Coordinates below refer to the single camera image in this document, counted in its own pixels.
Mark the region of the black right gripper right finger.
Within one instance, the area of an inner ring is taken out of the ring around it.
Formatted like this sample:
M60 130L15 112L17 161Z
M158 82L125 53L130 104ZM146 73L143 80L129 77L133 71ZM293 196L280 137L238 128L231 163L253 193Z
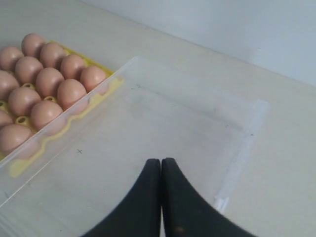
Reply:
M252 237L209 205L173 158L161 163L162 212L167 237Z

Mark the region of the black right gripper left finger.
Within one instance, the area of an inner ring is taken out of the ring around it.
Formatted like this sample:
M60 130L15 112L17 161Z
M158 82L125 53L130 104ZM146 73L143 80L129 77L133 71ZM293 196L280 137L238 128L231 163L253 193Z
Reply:
M159 237L160 161L148 159L131 190L85 237Z

